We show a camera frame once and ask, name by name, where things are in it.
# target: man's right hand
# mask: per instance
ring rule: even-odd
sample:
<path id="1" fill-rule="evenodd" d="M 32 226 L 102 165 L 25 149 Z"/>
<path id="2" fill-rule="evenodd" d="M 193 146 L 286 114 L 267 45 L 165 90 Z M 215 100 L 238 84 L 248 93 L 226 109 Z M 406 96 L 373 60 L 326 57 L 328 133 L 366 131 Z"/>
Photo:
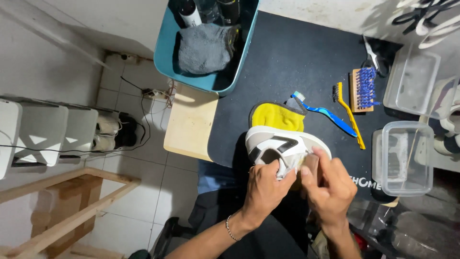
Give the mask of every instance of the man's right hand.
<path id="1" fill-rule="evenodd" d="M 358 189 L 339 158 L 330 160 L 327 153 L 318 147 L 313 147 L 313 152 L 319 157 L 321 170 L 318 172 L 323 173 L 325 187 L 318 186 L 317 177 L 306 166 L 301 168 L 302 185 L 324 234 L 337 241 L 344 235 L 350 235 L 346 212 Z"/>

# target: blue bristle brush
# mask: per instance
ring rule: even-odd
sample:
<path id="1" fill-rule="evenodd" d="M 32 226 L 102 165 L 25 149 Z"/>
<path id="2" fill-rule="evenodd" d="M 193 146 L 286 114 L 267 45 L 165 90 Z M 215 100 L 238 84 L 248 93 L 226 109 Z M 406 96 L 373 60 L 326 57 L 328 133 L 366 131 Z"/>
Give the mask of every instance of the blue bristle brush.
<path id="1" fill-rule="evenodd" d="M 332 112 L 328 111 L 326 108 L 313 108 L 313 107 L 306 105 L 304 103 L 305 96 L 303 94 L 295 91 L 294 94 L 291 95 L 291 97 L 297 97 L 300 100 L 300 102 L 304 105 L 305 109 L 312 111 L 312 112 L 319 112 L 319 113 L 326 115 L 329 119 L 332 120 L 332 122 L 335 123 L 335 125 L 341 128 L 343 131 L 352 135 L 355 138 L 357 137 L 356 132 L 350 126 L 348 126 L 348 124 L 343 122 L 339 117 L 335 116 Z"/>
<path id="2" fill-rule="evenodd" d="M 351 74 L 351 111 L 352 112 L 372 112 L 374 105 L 381 104 L 374 101 L 374 79 L 375 68 L 364 67 L 361 69 L 354 69 Z"/>

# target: silver bracelet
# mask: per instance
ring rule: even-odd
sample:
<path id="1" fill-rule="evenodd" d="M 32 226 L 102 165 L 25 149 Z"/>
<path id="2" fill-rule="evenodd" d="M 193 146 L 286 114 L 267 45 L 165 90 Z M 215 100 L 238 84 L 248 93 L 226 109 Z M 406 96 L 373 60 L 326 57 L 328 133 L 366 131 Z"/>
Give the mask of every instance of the silver bracelet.
<path id="1" fill-rule="evenodd" d="M 229 232 L 230 237 L 233 238 L 235 241 L 239 241 L 239 240 L 241 240 L 241 238 L 240 238 L 240 239 L 236 239 L 236 238 L 231 234 L 231 232 L 230 232 L 230 228 L 229 228 L 229 219 L 231 218 L 231 216 L 233 216 L 233 215 L 230 215 L 230 216 L 227 218 L 227 221 L 225 222 L 225 226 L 227 227 L 227 231 Z"/>

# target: blue toothbrush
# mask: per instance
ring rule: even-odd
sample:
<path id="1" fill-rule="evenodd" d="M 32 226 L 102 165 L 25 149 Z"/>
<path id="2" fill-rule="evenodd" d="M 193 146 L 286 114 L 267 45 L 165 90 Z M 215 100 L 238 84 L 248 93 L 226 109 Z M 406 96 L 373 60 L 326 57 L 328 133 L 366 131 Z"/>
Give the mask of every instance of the blue toothbrush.
<path id="1" fill-rule="evenodd" d="M 291 97 L 297 97 L 300 102 L 304 105 L 305 109 L 312 111 L 312 112 L 319 112 L 324 115 L 326 115 L 329 119 L 332 120 L 332 122 L 335 123 L 339 128 L 341 128 L 343 131 L 346 133 L 352 135 L 353 137 L 357 137 L 356 132 L 348 126 L 345 122 L 343 122 L 339 117 L 335 116 L 332 112 L 328 111 L 326 108 L 313 108 L 304 103 L 305 96 L 297 91 L 294 92 L 294 94 Z"/>

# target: teal plastic bin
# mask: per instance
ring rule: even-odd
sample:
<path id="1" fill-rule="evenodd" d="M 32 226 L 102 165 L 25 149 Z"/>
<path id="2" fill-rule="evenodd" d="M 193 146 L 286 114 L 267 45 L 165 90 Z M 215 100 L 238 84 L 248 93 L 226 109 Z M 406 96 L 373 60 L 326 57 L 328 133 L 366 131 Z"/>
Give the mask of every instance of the teal plastic bin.
<path id="1" fill-rule="evenodd" d="M 163 75 L 178 82 L 189 85 L 199 90 L 216 92 L 220 97 L 224 97 L 233 91 L 236 81 L 240 76 L 244 60 L 251 43 L 254 27 L 256 24 L 257 13 L 259 10 L 259 0 L 240 0 L 241 3 L 241 33 L 244 47 L 241 53 L 240 62 L 229 67 L 225 71 L 218 71 L 207 75 L 193 75 L 181 72 L 177 66 L 177 58 L 174 58 L 178 48 L 178 31 L 180 27 L 176 22 L 173 12 L 170 9 L 171 2 L 166 8 L 165 16 L 161 24 L 160 33 L 156 42 L 154 62 L 156 69 Z"/>

